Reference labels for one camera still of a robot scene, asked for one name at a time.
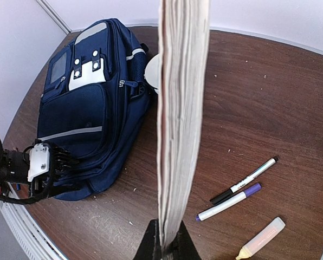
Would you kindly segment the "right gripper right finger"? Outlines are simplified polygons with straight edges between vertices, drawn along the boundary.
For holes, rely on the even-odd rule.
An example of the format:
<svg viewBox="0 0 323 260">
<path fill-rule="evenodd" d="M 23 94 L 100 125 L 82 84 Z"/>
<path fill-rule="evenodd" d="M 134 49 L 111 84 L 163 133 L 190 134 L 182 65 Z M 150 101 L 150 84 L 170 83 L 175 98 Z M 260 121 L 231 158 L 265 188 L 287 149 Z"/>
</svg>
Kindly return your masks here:
<svg viewBox="0 0 323 260">
<path fill-rule="evenodd" d="M 183 221 L 172 242 L 172 257 L 176 260 L 201 260 Z"/>
</svg>

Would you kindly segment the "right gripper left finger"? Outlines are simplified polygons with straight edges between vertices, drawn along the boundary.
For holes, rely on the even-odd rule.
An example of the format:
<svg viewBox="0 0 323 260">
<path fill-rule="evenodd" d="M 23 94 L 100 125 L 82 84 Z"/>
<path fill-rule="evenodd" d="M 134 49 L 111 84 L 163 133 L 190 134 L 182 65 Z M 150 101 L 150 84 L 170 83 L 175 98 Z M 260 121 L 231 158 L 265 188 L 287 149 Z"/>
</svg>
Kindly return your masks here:
<svg viewBox="0 0 323 260">
<path fill-rule="evenodd" d="M 133 260 L 161 260 L 161 258 L 159 222 L 153 219 L 147 226 Z"/>
</svg>

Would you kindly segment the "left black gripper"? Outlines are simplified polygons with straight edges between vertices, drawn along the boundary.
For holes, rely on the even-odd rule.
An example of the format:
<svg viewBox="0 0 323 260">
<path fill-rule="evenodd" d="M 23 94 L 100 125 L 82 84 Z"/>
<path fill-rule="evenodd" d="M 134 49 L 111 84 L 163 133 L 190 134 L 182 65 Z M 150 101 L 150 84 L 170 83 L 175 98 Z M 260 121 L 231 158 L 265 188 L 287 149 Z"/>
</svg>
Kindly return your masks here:
<svg viewBox="0 0 323 260">
<path fill-rule="evenodd" d="M 78 191 L 76 184 L 55 185 L 78 162 L 69 151 L 51 142 L 38 141 L 23 152 L 7 150 L 0 145 L 0 183 L 28 185 L 26 200 L 43 200 Z"/>
</svg>

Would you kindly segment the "navy blue student backpack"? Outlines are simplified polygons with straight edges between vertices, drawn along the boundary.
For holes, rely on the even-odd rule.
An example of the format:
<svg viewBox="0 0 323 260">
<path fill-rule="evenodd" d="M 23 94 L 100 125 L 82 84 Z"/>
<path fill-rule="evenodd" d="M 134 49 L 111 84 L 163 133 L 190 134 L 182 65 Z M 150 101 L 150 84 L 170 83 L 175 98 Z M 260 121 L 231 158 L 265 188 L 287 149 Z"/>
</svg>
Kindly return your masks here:
<svg viewBox="0 0 323 260">
<path fill-rule="evenodd" d="M 152 99 L 146 53 L 129 28 L 110 18 L 89 26 L 50 60 L 37 138 L 77 160 L 57 176 L 56 199 L 84 199 L 119 176 Z"/>
</svg>

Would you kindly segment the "pink illustrated paperback book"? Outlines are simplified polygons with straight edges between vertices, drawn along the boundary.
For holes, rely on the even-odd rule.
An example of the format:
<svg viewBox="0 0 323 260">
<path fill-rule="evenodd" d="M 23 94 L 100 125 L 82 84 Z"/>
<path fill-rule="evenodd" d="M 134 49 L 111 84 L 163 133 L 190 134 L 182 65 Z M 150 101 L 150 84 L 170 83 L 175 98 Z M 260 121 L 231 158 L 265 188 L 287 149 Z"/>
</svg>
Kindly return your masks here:
<svg viewBox="0 0 323 260">
<path fill-rule="evenodd" d="M 160 3 L 157 179 L 162 254 L 168 253 L 180 228 L 195 175 L 209 23 L 209 1 Z"/>
</svg>

